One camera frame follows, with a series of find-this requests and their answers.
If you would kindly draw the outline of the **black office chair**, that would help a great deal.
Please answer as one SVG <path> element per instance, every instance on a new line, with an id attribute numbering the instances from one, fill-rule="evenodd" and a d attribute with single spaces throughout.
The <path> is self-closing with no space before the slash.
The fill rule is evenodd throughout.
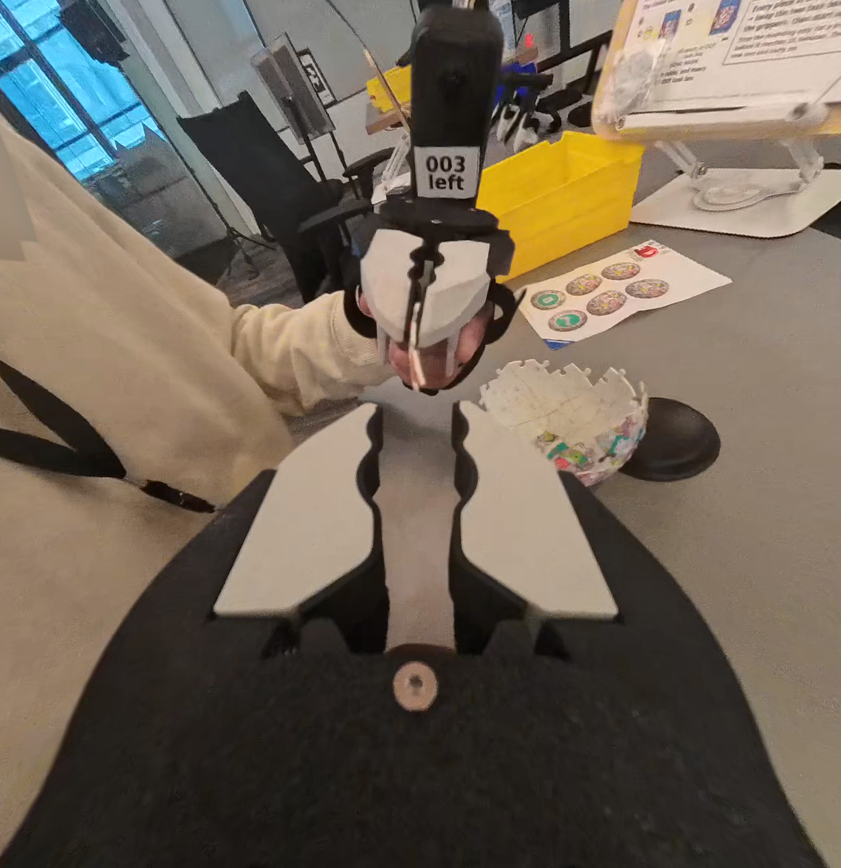
<path id="1" fill-rule="evenodd" d="M 177 123 L 284 252 L 304 303 L 356 277 L 348 223 L 371 213 L 373 174 L 392 147 L 349 165 L 343 181 L 314 179 L 246 92 Z"/>

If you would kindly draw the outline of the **colourful puzzle ball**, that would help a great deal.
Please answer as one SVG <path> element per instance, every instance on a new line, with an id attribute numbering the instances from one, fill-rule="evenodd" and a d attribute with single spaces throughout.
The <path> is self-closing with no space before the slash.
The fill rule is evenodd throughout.
<path id="1" fill-rule="evenodd" d="M 574 363 L 513 361 L 480 386 L 479 404 L 559 472 L 588 488 L 620 472 L 642 442 L 649 396 L 624 370 L 595 375 Z"/>

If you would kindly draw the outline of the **glass window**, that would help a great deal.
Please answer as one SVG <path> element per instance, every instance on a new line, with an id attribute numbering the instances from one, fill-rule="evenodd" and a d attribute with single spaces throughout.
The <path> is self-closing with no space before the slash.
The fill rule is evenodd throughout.
<path id="1" fill-rule="evenodd" d="M 0 1 L 0 114 L 80 181 L 164 138 L 124 42 L 99 2 Z"/>

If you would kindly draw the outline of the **puzzle instruction leaflet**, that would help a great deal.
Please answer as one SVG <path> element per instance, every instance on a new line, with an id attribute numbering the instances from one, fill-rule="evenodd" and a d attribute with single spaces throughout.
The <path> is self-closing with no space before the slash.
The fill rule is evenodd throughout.
<path id="1" fill-rule="evenodd" d="M 639 313 L 731 283 L 658 241 L 644 241 L 564 275 L 529 285 L 520 310 L 550 350 L 593 338 Z"/>

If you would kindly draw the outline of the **yellow box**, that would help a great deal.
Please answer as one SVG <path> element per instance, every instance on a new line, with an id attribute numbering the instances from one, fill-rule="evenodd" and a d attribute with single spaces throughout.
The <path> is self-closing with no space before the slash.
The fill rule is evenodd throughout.
<path id="1" fill-rule="evenodd" d="M 630 222 L 644 147 L 566 131 L 484 168 L 478 206 L 515 245 L 513 280 Z"/>

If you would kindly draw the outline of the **person's left hand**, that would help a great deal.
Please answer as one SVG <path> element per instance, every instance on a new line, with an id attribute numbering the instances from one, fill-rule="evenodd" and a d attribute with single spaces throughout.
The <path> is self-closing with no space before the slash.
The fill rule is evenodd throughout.
<path id="1" fill-rule="evenodd" d="M 428 392 L 438 392 L 450 388 L 456 380 L 469 372 L 473 364 L 484 353 L 484 342 L 488 326 L 491 324 L 495 307 L 491 302 L 483 308 L 459 331 L 454 345 L 447 340 L 418 350 L 426 377 Z M 390 368 L 408 388 L 411 388 L 407 357 L 408 344 L 391 341 L 387 346 L 386 361 Z"/>

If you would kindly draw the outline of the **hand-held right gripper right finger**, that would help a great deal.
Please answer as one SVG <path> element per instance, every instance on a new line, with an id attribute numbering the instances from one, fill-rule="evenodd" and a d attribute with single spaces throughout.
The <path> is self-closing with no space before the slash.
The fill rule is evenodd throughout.
<path id="1" fill-rule="evenodd" d="M 615 622 L 619 608 L 554 466 L 465 400 L 452 407 L 451 448 L 457 652 L 482 654 L 504 623 L 525 627 L 533 646 L 553 623 Z"/>

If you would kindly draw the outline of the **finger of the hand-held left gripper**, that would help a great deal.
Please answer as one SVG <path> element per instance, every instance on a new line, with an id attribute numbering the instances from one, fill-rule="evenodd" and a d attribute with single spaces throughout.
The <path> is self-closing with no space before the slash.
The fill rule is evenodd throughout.
<path id="1" fill-rule="evenodd" d="M 448 241 L 439 252 L 443 262 L 430 266 L 421 279 L 425 299 L 420 350 L 444 340 L 456 344 L 461 328 L 484 306 L 491 284 L 488 242 Z"/>
<path id="2" fill-rule="evenodd" d="M 381 361 L 391 343 L 407 344 L 411 370 L 421 370 L 419 339 L 425 299 L 421 278 L 412 276 L 419 236 L 397 229 L 378 229 L 361 260 L 361 290 L 374 322 Z"/>

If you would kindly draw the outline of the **person's cream sweatshirt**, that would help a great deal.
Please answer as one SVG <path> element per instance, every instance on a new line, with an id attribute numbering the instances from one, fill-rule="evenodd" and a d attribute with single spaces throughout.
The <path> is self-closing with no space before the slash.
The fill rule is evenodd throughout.
<path id="1" fill-rule="evenodd" d="M 0 360 L 136 479 L 226 504 L 289 445 L 232 356 L 235 313 L 0 119 L 33 241 L 0 259 Z M 0 852 L 122 618 L 209 521 L 128 482 L 0 460 Z"/>

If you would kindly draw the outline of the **marker board on stand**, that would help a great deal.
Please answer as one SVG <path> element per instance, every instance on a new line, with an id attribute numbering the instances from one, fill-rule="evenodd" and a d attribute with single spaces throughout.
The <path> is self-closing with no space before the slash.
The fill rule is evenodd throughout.
<path id="1" fill-rule="evenodd" d="M 287 33 L 254 54 L 251 65 L 299 144 L 311 151 L 313 142 L 326 137 L 339 148 L 332 118 Z"/>

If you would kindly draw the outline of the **yellow plastic bin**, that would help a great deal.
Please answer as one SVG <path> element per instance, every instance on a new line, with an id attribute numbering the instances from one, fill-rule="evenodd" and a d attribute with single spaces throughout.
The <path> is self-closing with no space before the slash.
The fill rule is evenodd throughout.
<path id="1" fill-rule="evenodd" d="M 409 106 L 412 93 L 412 67 L 394 67 L 382 75 L 374 74 L 366 82 L 366 92 L 370 103 L 380 113 L 394 110 L 392 96 L 399 100 L 401 107 Z"/>

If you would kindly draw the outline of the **black ball stand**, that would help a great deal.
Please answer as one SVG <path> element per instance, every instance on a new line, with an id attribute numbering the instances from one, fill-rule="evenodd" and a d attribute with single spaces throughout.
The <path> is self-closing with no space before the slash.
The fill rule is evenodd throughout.
<path id="1" fill-rule="evenodd" d="M 653 396 L 643 438 L 620 473 L 651 483 L 694 478 L 718 459 L 717 428 L 701 412 L 682 401 Z"/>

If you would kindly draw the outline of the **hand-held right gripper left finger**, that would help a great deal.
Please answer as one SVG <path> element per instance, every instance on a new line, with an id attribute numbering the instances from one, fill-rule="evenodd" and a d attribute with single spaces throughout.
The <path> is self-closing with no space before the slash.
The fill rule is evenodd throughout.
<path id="1" fill-rule="evenodd" d="M 275 620 L 297 634 L 328 619 L 358 654 L 385 650 L 380 486 L 383 413 L 361 404 L 279 465 L 216 599 L 229 620 Z"/>

